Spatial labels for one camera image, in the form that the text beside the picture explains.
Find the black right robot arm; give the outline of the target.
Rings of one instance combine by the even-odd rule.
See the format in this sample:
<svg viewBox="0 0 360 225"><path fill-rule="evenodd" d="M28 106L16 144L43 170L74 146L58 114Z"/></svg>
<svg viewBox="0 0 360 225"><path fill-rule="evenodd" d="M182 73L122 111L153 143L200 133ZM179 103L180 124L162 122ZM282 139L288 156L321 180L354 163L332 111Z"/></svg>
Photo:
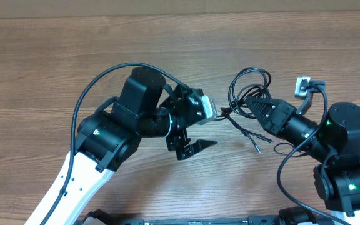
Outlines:
<svg viewBox="0 0 360 225"><path fill-rule="evenodd" d="M319 161L314 185L336 224L360 224L360 107L325 105L320 124L305 117L313 99L299 108L280 99L247 97L246 106L262 128Z"/></svg>

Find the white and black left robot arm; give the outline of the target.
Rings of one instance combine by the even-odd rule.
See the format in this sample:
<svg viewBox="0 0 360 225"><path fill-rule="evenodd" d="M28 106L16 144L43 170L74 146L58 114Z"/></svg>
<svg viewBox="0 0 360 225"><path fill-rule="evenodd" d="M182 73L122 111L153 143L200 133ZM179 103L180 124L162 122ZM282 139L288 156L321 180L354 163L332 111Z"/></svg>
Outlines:
<svg viewBox="0 0 360 225"><path fill-rule="evenodd" d="M49 191L28 224L73 224L92 197L134 154L144 138L163 137L182 161L213 145L192 142L187 129L217 118L214 101L201 89L152 65L132 62L119 96L104 101L90 116L71 122L70 150Z"/></svg>

